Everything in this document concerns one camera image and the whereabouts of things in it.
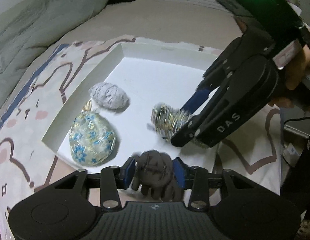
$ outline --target blue flower pattern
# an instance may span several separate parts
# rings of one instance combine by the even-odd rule
[[[104,158],[96,158],[96,154],[107,156],[112,149],[115,134],[112,130],[108,130],[107,126],[106,129],[103,127],[103,130],[100,130],[100,119],[97,117],[86,112],[74,120],[77,126],[73,131],[73,135],[70,136],[72,157],[82,165],[97,165]],[[92,152],[91,150],[85,152],[88,150],[85,147],[86,145],[97,146],[98,148],[93,147]]]
[[[86,114],[86,115],[84,116],[84,118],[85,118],[86,121],[93,121],[93,120],[94,120],[94,117],[95,117],[95,116],[89,115],[89,114]]]
[[[108,137],[112,134],[113,134],[112,132],[105,131],[104,139],[108,139]]]
[[[82,134],[81,133],[75,133],[73,136],[73,141],[77,141],[80,140],[82,138]]]
[[[74,154],[75,159],[78,160],[79,163],[85,162],[85,158],[87,156],[86,153],[84,153],[85,147],[82,147],[80,144],[76,145],[74,148]]]
[[[95,137],[96,137],[96,132],[95,132],[95,131],[91,131],[91,132],[89,132],[88,134],[89,134],[89,138],[90,138],[90,139],[92,139],[92,140],[95,139]]]

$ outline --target screw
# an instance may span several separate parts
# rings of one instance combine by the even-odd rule
[[[112,209],[118,206],[118,202],[116,200],[106,200],[103,202],[103,206],[108,209]]]
[[[233,71],[229,72],[229,73],[227,74],[227,78],[230,78],[232,74],[233,74]]]
[[[191,203],[191,206],[193,208],[196,208],[196,209],[202,209],[202,208],[205,208],[206,207],[206,202],[204,201],[201,201],[201,200],[195,200]]]

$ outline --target bed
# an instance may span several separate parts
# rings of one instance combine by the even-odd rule
[[[7,109],[19,91],[34,71],[42,66],[51,55],[58,53],[57,49],[63,49],[61,44],[73,44],[75,41],[84,43],[108,41],[124,34],[131,35],[131,39],[144,37],[161,42],[196,44],[198,46],[196,48],[202,50],[211,47],[216,49],[213,53],[218,54],[242,33],[230,14],[187,3],[138,0],[132,3],[109,5],[100,14],[66,33],[31,63],[0,109],[1,127],[7,126],[7,118],[10,116]],[[223,168],[234,169],[279,194],[280,133],[279,110],[266,106],[259,115],[253,117],[250,122],[218,146],[213,171],[220,172]],[[48,164],[49,169],[43,174],[43,187],[74,171],[57,157],[53,156],[50,160],[52,161]],[[7,175],[2,174],[0,179],[0,239],[9,239],[11,236],[6,217],[12,207],[3,204],[5,203],[4,197],[10,194],[9,182],[6,181]],[[29,194],[21,192],[21,194],[15,193],[17,202]],[[213,198],[217,198],[216,194],[213,194],[212,202],[218,201]],[[136,196],[123,194],[121,200],[124,204],[126,200],[136,200]],[[90,201],[95,205],[99,204],[97,191],[92,190]]]
[[[32,61],[107,0],[34,0],[0,30],[0,108]]]

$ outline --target bedsheet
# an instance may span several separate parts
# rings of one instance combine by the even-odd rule
[[[7,218],[20,200],[73,171],[41,142],[47,127],[67,98],[100,60],[119,42],[162,44],[161,41],[124,35],[106,42],[73,42],[59,45],[47,62],[25,84],[0,124],[0,240],[11,239]],[[188,43],[166,43],[218,55],[221,50]],[[279,193],[280,118],[275,107],[264,107],[239,130],[213,149],[211,169],[231,168]],[[90,201],[98,205],[99,192]],[[127,200],[144,199],[130,191]]]
[[[68,31],[97,15],[107,0],[35,0],[0,32],[0,109],[25,70]]]

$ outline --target hand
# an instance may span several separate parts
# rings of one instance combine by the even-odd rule
[[[289,90],[294,90],[301,82],[310,67],[310,49],[306,45],[285,67],[286,87]],[[277,105],[278,107],[293,108],[294,104],[284,97],[274,98],[269,102],[270,106]]]

